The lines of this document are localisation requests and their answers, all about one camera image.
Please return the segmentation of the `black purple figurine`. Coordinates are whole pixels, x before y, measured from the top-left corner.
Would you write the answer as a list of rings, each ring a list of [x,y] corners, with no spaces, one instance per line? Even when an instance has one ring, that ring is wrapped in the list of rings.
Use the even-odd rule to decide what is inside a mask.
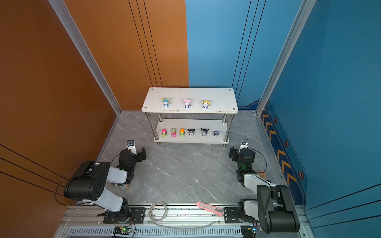
[[[187,131],[190,137],[195,136],[195,129],[187,129]]]
[[[203,129],[203,128],[201,128],[200,131],[201,131],[201,136],[205,137],[205,136],[208,135],[209,129]]]

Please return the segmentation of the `pink toy car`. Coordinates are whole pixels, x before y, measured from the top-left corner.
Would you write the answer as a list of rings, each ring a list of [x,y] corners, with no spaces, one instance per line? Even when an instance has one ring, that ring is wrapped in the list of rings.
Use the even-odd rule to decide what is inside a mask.
[[[172,128],[171,136],[172,137],[176,137],[177,136],[177,131],[176,131],[175,128]]]

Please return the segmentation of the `yellow small figurine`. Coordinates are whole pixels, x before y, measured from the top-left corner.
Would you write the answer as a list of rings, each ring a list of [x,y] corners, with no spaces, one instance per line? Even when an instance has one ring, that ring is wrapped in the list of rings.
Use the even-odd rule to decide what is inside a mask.
[[[202,107],[206,110],[210,106],[210,102],[207,100],[202,101]]]

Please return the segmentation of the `teal small figurine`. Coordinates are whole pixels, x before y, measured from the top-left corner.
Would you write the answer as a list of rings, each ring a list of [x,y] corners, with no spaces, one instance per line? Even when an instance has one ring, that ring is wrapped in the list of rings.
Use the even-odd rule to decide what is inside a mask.
[[[169,105],[170,105],[169,100],[168,100],[167,98],[163,98],[162,100],[163,100],[163,106],[164,106],[165,108],[168,108]]]

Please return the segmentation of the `pink small figurine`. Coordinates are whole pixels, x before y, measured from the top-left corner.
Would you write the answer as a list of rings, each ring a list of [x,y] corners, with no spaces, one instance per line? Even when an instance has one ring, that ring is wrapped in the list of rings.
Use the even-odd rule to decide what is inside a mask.
[[[184,108],[189,109],[191,106],[191,101],[189,99],[184,100]]]

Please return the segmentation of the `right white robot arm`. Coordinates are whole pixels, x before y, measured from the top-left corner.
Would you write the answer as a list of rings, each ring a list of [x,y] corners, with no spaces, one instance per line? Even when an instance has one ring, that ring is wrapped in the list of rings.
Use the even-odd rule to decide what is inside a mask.
[[[250,189],[255,199],[240,199],[238,219],[243,223],[259,225],[269,233],[297,233],[300,222],[289,187],[275,184],[260,176],[253,164],[257,150],[242,145],[240,149],[230,148],[229,158],[237,163],[237,180]]]

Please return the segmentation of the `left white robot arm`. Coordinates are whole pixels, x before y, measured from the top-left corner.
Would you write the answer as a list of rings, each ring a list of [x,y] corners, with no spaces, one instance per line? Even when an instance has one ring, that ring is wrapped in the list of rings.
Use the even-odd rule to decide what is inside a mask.
[[[106,183],[126,188],[131,184],[138,162],[146,160],[146,149],[136,152],[134,146],[121,151],[118,155],[119,165],[115,168],[111,162],[86,161],[64,187],[64,197],[73,201],[84,201],[94,204],[104,212],[104,224],[142,224],[145,208],[130,208],[128,200],[112,193]]]

